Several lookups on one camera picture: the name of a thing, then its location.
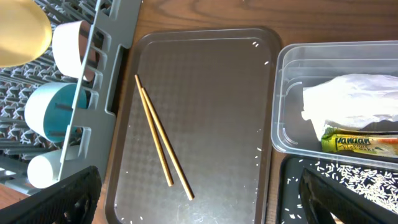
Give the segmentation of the short wooden chopstick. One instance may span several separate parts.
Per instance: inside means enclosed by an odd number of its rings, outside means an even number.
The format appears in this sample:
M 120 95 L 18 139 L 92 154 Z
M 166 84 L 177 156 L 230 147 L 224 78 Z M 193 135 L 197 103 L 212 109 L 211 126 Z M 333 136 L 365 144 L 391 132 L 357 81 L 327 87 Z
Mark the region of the short wooden chopstick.
M 165 178 L 166 178 L 168 186 L 171 187 L 171 186 L 173 186 L 174 182 L 173 182 L 172 176 L 170 174 L 170 169 L 168 167 L 167 160 L 166 160 L 164 152 L 162 150 L 162 146 L 161 146 L 161 143 L 160 143 L 160 140 L 159 140 L 159 136 L 158 136 L 157 131 L 156 131 L 155 126 L 154 126 L 154 121 L 153 121 L 152 115 L 151 115 L 150 110 L 149 110 L 149 105 L 148 105 L 148 103 L 147 103 L 147 101 L 146 101 L 146 99 L 144 97 L 144 94 L 143 94 L 140 78 L 139 78 L 139 76 L 137 74 L 135 74 L 134 78 L 136 80 L 137 89 L 138 89 L 138 92 L 139 92 L 139 95 L 140 95 L 140 98 L 141 98 L 141 101 L 142 101 L 144 112 L 146 114 L 146 118 L 147 118 L 147 122 L 149 124 L 150 132 L 151 132 L 151 135 L 153 137 L 154 144 L 155 144 L 158 156 L 159 156 L 159 160 L 160 160 L 160 163 L 161 163 L 161 166 L 162 166 L 162 170 L 164 172 L 164 175 L 165 175 Z

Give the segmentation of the white pink bowl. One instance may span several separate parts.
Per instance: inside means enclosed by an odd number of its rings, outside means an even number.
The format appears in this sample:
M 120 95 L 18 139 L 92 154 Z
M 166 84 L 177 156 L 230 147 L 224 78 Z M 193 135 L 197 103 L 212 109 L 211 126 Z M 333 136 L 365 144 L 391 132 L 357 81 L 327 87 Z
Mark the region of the white pink bowl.
M 60 24 L 53 32 L 52 52 L 63 75 L 79 78 L 91 25 L 86 21 Z

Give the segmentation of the green snack wrapper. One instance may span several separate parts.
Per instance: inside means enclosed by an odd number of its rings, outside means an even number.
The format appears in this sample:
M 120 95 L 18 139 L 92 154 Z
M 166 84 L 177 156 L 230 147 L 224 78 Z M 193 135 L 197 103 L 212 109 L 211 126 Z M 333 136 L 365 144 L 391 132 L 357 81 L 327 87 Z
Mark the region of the green snack wrapper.
M 327 127 L 321 145 L 323 152 L 353 151 L 397 158 L 397 132 L 351 131 Z

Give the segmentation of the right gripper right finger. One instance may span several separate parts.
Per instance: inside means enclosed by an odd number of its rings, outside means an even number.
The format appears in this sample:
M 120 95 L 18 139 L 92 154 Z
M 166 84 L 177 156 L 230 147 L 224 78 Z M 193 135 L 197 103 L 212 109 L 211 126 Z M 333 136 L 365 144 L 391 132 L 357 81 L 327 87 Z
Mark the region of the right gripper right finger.
M 397 224 L 397 214 L 313 169 L 303 169 L 298 190 L 308 223 L 334 223 L 336 216 L 343 223 Z

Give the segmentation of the long wooden chopstick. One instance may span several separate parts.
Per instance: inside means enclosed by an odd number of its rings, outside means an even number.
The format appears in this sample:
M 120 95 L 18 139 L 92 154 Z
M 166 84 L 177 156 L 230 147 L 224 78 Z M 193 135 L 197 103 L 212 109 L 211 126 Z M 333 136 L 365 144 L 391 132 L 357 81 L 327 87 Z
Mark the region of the long wooden chopstick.
M 180 163 L 179 163 L 179 161 L 177 159 L 177 156 L 176 156 L 176 154 L 175 154 L 175 152 L 174 152 L 174 150 L 172 148 L 172 145 L 171 145 L 171 143 L 170 143 L 170 141 L 169 141 L 169 139 L 167 137 L 165 129 L 163 128 L 162 123 L 160 122 L 160 119 L 159 119 L 159 117 L 157 115 L 157 112 L 156 112 L 156 110 L 155 110 L 155 108 L 154 108 L 154 106 L 153 106 L 153 104 L 152 104 L 152 102 L 151 102 L 151 100 L 150 100 L 145 88 L 142 87 L 141 88 L 141 92 L 144 95 L 144 99 L 145 99 L 145 101 L 147 103 L 147 106 L 149 107 L 149 113 L 151 115 L 151 118 L 152 118 L 153 122 L 155 123 L 155 126 L 156 126 L 157 130 L 159 131 L 160 137 L 162 138 L 162 140 L 163 140 L 163 142 L 164 142 L 164 144 L 166 146 L 166 150 L 167 150 L 167 152 L 168 152 L 168 154 L 169 154 L 169 156 L 170 156 L 170 158 L 172 160 L 172 163 L 173 163 L 173 165 L 175 167 L 175 170 L 177 172 L 177 175 L 178 175 L 178 177 L 179 177 L 179 179 L 180 179 L 180 181 L 182 183 L 182 186 L 183 186 L 183 188 L 185 190 L 185 193 L 186 193 L 186 195 L 187 195 L 189 200 L 193 200 L 195 196 L 194 196 L 194 194 L 193 194 L 193 192 L 192 192 L 192 190 L 191 190 L 191 188 L 190 188 L 190 186 L 188 184 L 187 178 L 185 177 L 185 175 L 183 173 L 183 169 L 181 168 L 181 165 L 180 165 Z

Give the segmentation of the white napkin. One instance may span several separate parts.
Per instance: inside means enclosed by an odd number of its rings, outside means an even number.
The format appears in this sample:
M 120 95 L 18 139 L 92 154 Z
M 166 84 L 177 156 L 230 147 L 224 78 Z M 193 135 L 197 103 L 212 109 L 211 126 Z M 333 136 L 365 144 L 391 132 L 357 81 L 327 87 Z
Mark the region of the white napkin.
M 305 87 L 302 97 L 302 118 L 312 122 L 317 139 L 329 126 L 356 131 L 397 121 L 397 77 L 391 75 L 342 75 Z

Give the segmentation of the yellow plate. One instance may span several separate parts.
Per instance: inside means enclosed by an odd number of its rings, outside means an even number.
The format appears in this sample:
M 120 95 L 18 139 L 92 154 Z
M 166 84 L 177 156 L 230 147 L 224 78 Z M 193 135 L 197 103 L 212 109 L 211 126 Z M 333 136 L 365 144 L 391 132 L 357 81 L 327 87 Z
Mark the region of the yellow plate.
M 52 41 L 52 28 L 33 0 L 1 0 L 1 67 L 40 57 Z

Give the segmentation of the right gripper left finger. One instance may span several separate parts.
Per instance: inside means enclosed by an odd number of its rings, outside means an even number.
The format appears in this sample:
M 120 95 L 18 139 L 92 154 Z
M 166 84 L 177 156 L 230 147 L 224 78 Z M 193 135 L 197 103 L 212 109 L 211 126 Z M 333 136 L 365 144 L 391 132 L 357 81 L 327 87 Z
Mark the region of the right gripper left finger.
M 97 167 L 89 166 L 1 209 L 1 224 L 91 223 L 101 188 L 102 181 Z

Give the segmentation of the white paper cup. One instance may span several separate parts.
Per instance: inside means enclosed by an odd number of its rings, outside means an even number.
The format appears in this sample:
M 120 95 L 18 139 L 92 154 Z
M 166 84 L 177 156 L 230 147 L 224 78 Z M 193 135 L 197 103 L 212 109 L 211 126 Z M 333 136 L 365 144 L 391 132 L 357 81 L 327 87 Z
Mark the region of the white paper cup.
M 30 184 L 35 188 L 44 189 L 58 181 L 61 169 L 60 158 L 62 150 L 54 150 L 35 156 L 28 165 L 27 176 Z M 81 160 L 85 154 L 80 152 L 79 145 L 70 146 L 66 153 L 62 171 L 62 179 L 82 170 Z

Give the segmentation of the light blue bowl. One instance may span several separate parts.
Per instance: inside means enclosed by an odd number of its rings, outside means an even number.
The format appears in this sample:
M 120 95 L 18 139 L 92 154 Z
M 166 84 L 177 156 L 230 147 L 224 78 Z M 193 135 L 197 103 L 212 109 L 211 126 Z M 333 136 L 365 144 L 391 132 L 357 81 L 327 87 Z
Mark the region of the light blue bowl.
M 46 83 L 34 90 L 25 105 L 28 127 L 51 142 L 65 139 L 72 117 L 75 83 Z

